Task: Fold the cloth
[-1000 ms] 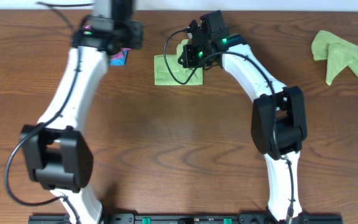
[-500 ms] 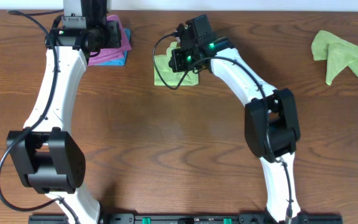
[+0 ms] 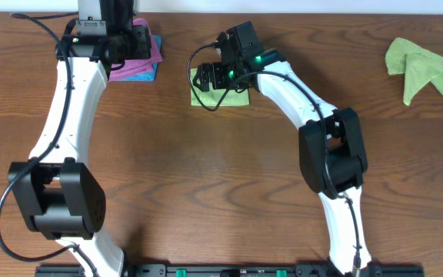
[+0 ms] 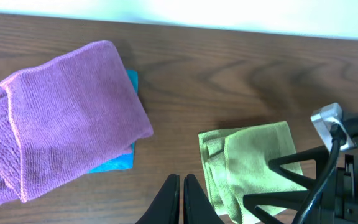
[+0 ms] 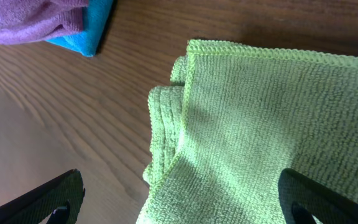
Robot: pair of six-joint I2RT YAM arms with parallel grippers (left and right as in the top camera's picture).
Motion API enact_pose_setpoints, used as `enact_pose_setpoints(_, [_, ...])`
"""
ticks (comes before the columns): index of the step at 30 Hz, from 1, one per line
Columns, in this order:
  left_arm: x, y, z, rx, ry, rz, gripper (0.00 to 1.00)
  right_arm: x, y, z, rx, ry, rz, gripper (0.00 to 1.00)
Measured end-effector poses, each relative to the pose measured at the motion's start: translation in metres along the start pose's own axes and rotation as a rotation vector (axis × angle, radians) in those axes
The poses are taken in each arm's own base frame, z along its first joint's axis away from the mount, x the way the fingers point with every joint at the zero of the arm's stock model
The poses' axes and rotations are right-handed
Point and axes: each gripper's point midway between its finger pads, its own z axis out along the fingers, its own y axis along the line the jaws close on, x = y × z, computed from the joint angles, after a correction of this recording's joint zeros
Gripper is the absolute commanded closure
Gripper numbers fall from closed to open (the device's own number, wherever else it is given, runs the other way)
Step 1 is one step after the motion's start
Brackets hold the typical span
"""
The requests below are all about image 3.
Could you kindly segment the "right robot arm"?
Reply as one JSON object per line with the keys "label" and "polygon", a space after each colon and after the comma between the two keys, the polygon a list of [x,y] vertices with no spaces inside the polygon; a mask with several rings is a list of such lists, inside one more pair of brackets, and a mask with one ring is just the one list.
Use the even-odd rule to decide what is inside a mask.
{"label": "right robot arm", "polygon": [[223,89],[215,112],[230,91],[252,87],[272,100],[298,130],[303,178],[323,205],[329,258],[342,275],[358,276],[371,261],[361,219],[363,175],[368,168],[361,124],[352,108],[338,109],[315,94],[274,49],[245,56],[211,43],[220,65],[201,65],[189,80],[194,96],[211,82]]}

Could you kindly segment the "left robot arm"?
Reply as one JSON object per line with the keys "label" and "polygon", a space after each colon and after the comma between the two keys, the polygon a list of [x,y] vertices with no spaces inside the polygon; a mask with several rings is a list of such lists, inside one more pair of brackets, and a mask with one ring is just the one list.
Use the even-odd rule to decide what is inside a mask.
{"label": "left robot arm", "polygon": [[155,48],[145,23],[97,34],[66,30],[55,46],[58,80],[42,133],[26,162],[8,170],[27,228],[69,250],[79,276],[139,276],[104,226],[105,192],[88,169],[88,149],[98,102],[110,74],[127,61],[151,58]]}

